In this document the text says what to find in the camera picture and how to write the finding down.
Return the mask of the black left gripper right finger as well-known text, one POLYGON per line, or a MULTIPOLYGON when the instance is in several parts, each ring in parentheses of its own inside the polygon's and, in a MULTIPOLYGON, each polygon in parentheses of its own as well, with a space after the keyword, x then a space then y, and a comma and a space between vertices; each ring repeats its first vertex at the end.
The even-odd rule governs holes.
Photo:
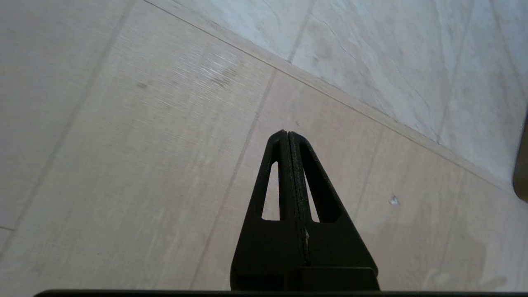
POLYGON ((297 201, 315 205, 302 216, 305 262, 288 273, 292 291, 379 291, 378 268, 309 141, 289 133, 297 201))

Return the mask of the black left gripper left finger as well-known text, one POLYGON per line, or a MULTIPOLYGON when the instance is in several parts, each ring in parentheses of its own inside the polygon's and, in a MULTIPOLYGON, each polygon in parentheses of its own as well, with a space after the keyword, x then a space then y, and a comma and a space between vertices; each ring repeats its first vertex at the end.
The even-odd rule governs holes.
POLYGON ((289 134, 269 137, 231 263, 233 291, 281 291, 305 263, 289 134), (279 220, 262 218, 271 167, 278 165, 279 220))

